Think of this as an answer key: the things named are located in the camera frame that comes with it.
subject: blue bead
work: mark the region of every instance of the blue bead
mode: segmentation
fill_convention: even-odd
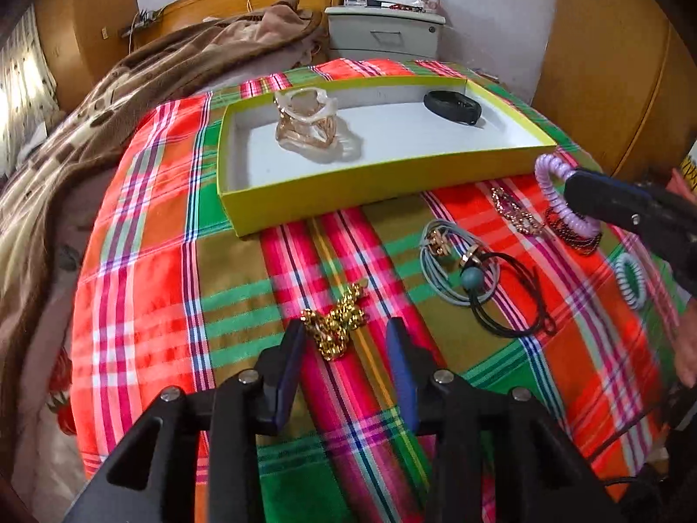
[[[465,291],[479,291],[484,286],[484,272],[478,267],[468,267],[460,274]]]

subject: human hand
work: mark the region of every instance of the human hand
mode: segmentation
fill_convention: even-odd
[[[675,340],[675,372],[686,387],[697,381],[697,300],[690,299],[680,316]]]

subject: window curtain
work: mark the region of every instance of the window curtain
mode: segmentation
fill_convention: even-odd
[[[0,49],[0,178],[14,172],[20,150],[57,111],[56,81],[41,50],[32,5]]]

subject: metal screw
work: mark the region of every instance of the metal screw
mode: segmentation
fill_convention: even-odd
[[[455,374],[450,370],[436,370],[433,372],[433,380],[437,384],[449,384],[453,379],[455,379]]]
[[[527,387],[514,387],[511,395],[516,401],[530,401],[532,399],[532,393]]]
[[[237,374],[237,379],[240,380],[241,384],[249,385],[249,384],[255,384],[257,381],[259,381],[259,372],[257,370],[242,370],[239,374]]]
[[[181,389],[179,387],[175,386],[169,386],[165,387],[165,389],[162,390],[162,393],[159,394],[159,398],[162,401],[175,401],[179,399],[179,396],[181,395]]]

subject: bed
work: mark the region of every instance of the bed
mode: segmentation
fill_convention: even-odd
[[[75,298],[75,420],[89,472],[163,387],[220,387],[253,367],[302,309],[326,313],[347,284],[361,279],[368,320],[352,333],[346,356],[327,363],[308,337],[290,421],[278,438],[257,441],[267,521],[423,520],[433,438],[410,433],[396,407],[386,361],[390,316],[403,317],[419,346],[474,386],[499,393],[527,387],[598,476],[641,468],[660,416],[623,428],[653,410],[673,380],[671,337],[684,293],[665,262],[618,228],[603,225],[589,256],[553,234],[520,234],[497,213],[491,189],[503,188],[543,220],[548,203],[532,174],[348,207],[244,238],[233,230],[215,182],[219,144],[230,140],[222,123],[227,106],[326,81],[385,77],[389,85],[390,77],[394,83],[419,76],[484,86],[553,139],[556,155],[597,169],[559,128],[503,88],[439,62],[339,59],[159,107],[109,185]],[[165,139],[153,131],[160,126]],[[136,171],[153,149],[162,152],[159,160]],[[555,334],[495,336],[469,309],[439,298],[419,264],[421,233],[434,218],[455,221],[493,251],[536,269]],[[136,228],[141,235],[129,234]],[[625,252],[646,270],[650,296],[640,312],[625,302],[612,271]],[[497,321],[518,329],[535,319],[534,303],[510,269],[486,305]],[[197,523],[205,522],[207,444],[201,439],[196,465]],[[483,484],[482,520],[492,522],[492,478]]]
[[[40,523],[60,521],[85,484],[71,410],[72,299],[141,118],[171,99],[322,61],[323,10],[339,0],[249,3],[257,11],[247,13],[247,0],[167,6],[3,190],[0,473]]]

